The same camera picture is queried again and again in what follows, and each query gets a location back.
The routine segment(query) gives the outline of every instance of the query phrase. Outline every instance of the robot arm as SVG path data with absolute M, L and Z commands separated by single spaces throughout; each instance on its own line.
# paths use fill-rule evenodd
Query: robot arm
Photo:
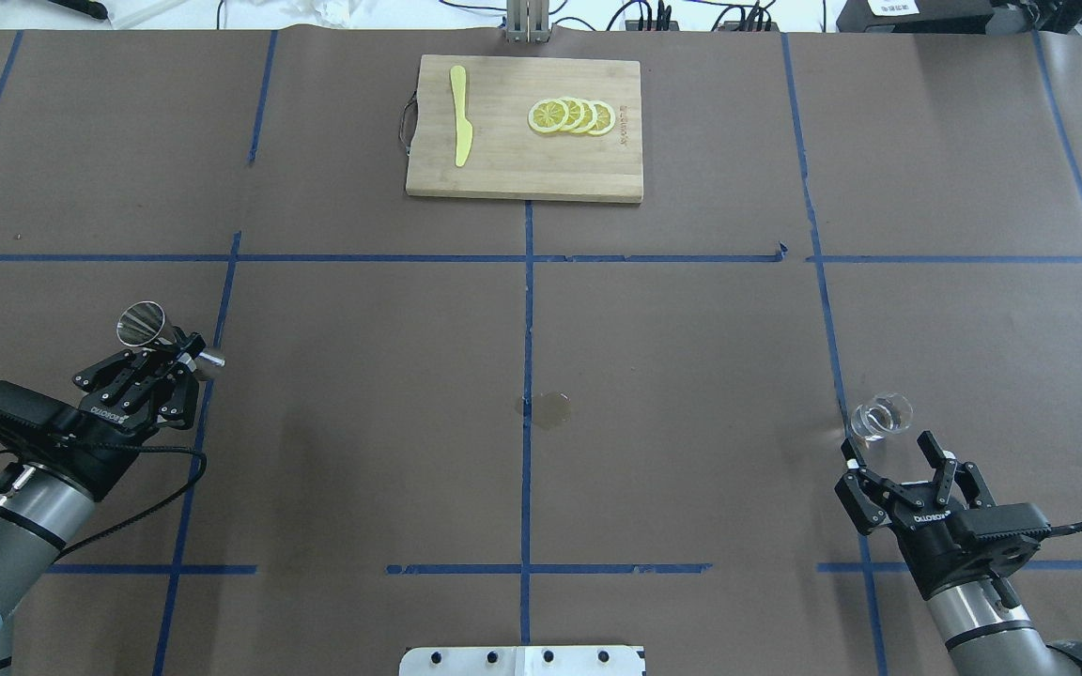
M 201 335 L 169 326 L 156 303 L 132 305 L 117 334 L 128 349 L 74 376 L 85 393 L 78 408 L 0 381 L 0 442 L 16 456 L 0 473 L 0 628 L 48 567 L 79 546 L 69 540 L 143 442 L 162 427 L 193 426 L 196 377 L 224 363 Z
M 1008 583 L 1044 539 L 1079 530 L 1057 531 L 1033 504 L 998 505 L 975 463 L 959 462 L 932 433 L 918 445 L 933 479 L 898 483 L 847 439 L 834 492 L 858 533 L 887 526 L 896 535 L 959 676 L 1081 676 L 1082 641 L 1046 645 Z

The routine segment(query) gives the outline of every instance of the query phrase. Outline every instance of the cutting board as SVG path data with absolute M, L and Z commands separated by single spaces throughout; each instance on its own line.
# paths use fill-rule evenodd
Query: cutting board
M 473 144 L 456 167 L 450 68 L 466 68 L 466 118 Z M 529 128 L 541 98 L 602 100 L 617 110 L 604 136 L 542 134 Z M 505 200 L 641 202 L 641 64 L 636 61 L 438 56 L 420 59 L 417 134 L 408 194 Z

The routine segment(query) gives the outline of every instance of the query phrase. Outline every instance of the clear glass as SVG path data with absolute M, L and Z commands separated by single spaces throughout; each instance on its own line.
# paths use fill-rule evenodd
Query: clear glass
M 905 395 L 880 393 L 868 402 L 859 403 L 850 415 L 855 436 L 867 441 L 899 434 L 913 426 L 913 403 Z

